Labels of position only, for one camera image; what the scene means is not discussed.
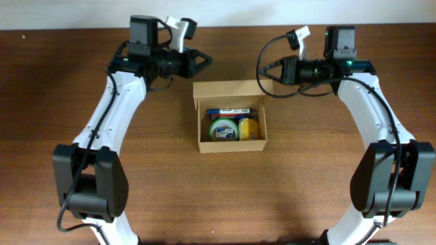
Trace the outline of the blue ballpoint pen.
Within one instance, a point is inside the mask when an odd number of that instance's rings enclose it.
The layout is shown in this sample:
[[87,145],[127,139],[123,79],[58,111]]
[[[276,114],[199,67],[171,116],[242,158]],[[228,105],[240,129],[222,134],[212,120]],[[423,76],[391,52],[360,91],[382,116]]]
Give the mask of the blue ballpoint pen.
[[212,120],[217,120],[217,119],[221,119],[221,118],[227,118],[227,119],[231,119],[231,120],[240,120],[243,118],[254,119],[255,116],[250,115],[250,114],[210,114],[209,118]]

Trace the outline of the green tape roll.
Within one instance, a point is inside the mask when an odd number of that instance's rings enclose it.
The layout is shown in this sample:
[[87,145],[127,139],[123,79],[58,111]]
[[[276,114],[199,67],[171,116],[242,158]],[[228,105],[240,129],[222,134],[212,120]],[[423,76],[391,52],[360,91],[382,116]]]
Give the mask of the green tape roll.
[[238,126],[228,118],[215,120],[208,134],[212,142],[233,142],[239,139]]

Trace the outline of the yellow sticky note pad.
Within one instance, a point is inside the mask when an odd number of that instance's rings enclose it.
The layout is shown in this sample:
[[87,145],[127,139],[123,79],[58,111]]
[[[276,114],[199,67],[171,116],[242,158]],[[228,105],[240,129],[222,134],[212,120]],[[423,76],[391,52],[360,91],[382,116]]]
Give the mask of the yellow sticky note pad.
[[242,118],[238,122],[239,140],[251,141],[260,138],[259,124],[257,120]]

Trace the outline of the small white blue box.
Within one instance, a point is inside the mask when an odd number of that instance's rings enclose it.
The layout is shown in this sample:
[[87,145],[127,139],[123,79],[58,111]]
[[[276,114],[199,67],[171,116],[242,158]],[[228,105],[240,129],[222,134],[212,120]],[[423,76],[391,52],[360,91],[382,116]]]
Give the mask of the small white blue box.
[[215,138],[218,139],[226,139],[226,140],[234,140],[236,138],[236,133],[233,128],[229,127],[217,127],[215,129]]

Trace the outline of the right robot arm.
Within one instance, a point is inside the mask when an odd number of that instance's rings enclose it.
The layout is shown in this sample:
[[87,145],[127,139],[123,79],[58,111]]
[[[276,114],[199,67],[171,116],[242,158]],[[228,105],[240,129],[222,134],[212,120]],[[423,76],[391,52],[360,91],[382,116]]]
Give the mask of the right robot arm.
[[435,162],[435,150],[419,142],[401,124],[379,85],[374,66],[357,57],[353,26],[329,26],[323,59],[305,56],[307,27],[284,35],[298,55],[270,64],[257,63],[257,77],[295,86],[298,94],[328,84],[346,105],[362,137],[365,153],[350,181],[351,204],[341,220],[323,231],[318,244],[372,244],[373,236],[392,221],[421,208]]

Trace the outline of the cardboard box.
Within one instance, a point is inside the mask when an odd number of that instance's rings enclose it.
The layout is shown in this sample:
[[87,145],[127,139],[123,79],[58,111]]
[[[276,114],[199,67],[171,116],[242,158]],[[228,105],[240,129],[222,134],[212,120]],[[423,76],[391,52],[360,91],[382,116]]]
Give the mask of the cardboard box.
[[196,82],[193,101],[201,153],[262,151],[266,94],[256,80]]

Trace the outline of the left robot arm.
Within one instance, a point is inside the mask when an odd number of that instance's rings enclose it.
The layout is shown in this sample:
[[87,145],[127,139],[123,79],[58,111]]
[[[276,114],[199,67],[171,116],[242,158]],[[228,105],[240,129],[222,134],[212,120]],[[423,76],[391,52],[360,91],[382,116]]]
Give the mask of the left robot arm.
[[141,244],[125,213],[123,139],[138,106],[156,90],[154,80],[192,78],[212,63],[211,56],[184,45],[196,27],[190,18],[131,16],[129,39],[105,69],[106,87],[93,115],[70,145],[57,145],[52,155],[60,232],[89,227],[100,244]]

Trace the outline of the blue whiteboard marker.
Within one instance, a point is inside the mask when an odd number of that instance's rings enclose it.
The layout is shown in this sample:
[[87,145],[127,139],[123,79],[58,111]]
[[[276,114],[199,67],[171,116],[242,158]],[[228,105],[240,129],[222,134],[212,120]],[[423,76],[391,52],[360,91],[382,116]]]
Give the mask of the blue whiteboard marker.
[[233,108],[233,109],[207,109],[207,114],[251,114],[256,110],[251,108]]

